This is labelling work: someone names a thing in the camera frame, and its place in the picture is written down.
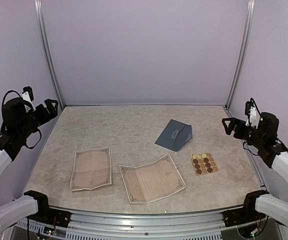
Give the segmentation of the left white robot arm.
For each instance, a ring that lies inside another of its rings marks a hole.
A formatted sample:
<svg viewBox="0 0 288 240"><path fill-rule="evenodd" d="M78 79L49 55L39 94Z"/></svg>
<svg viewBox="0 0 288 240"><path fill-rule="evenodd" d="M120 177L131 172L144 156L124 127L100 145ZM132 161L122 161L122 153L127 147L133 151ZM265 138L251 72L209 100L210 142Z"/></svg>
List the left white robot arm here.
<svg viewBox="0 0 288 240"><path fill-rule="evenodd" d="M0 176L16 159L22 147L27 145L33 133L41 134L40 126L58 115L58 101L46 99L43 104L33 105L32 88L27 86L17 97L3 99L1 104L2 125L0 128ZM23 218L37 217L47 223L54 217L48 197L36 191L28 191L20 198L0 206L0 235Z"/></svg>

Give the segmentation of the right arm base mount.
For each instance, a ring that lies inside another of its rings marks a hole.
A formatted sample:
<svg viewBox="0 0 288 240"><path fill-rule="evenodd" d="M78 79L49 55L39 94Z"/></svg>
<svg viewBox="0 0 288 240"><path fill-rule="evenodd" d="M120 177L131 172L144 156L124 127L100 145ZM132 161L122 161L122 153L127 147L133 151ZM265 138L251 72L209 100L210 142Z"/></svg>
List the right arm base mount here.
<svg viewBox="0 0 288 240"><path fill-rule="evenodd" d="M227 228L263 220L265 217L265 214L259 212L247 213L243 207L223 212L224 223Z"/></svg>

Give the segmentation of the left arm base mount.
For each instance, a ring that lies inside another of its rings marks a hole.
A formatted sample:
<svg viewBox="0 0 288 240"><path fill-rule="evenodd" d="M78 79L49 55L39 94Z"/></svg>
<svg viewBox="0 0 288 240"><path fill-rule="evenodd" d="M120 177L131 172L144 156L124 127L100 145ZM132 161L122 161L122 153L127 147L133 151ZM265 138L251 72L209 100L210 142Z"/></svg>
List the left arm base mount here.
<svg viewBox="0 0 288 240"><path fill-rule="evenodd" d="M40 210L35 214L28 217L30 220L34 220L40 223L52 225L54 227L68 228L70 222L71 213L64 210L52 209Z"/></svg>

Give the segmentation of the blue paper envelope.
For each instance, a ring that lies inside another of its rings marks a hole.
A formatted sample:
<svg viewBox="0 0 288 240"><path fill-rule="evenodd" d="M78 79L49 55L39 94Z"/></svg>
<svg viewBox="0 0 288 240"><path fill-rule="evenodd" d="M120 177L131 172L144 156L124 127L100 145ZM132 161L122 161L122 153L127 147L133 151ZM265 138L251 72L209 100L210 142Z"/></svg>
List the blue paper envelope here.
<svg viewBox="0 0 288 240"><path fill-rule="evenodd" d="M192 126L171 119L155 141L156 145L174 152L180 151L193 138Z"/></svg>

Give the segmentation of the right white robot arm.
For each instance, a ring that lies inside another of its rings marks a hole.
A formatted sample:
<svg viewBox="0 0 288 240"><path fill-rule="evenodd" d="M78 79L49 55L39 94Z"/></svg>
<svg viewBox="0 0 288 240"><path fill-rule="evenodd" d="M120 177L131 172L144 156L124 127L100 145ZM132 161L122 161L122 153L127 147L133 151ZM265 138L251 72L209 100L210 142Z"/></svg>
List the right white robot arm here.
<svg viewBox="0 0 288 240"><path fill-rule="evenodd" d="M234 138L255 147L263 162L288 183L288 148L277 137L279 120L275 115L261 113L258 125L234 117L224 118L222 123L227 135L233 134ZM268 191L248 193L239 213L244 222L250 222L258 215L266 215L288 228L288 202L274 197Z"/></svg>

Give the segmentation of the beige letter with border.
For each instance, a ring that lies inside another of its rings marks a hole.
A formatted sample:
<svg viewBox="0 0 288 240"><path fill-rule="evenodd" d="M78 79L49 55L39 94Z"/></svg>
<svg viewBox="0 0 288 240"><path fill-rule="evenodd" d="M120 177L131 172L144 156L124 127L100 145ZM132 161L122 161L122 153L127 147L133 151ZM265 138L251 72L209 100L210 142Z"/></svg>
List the beige letter with border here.
<svg viewBox="0 0 288 240"><path fill-rule="evenodd" d="M152 203L184 190L186 184L169 154L137 167L119 166L131 204Z"/></svg>

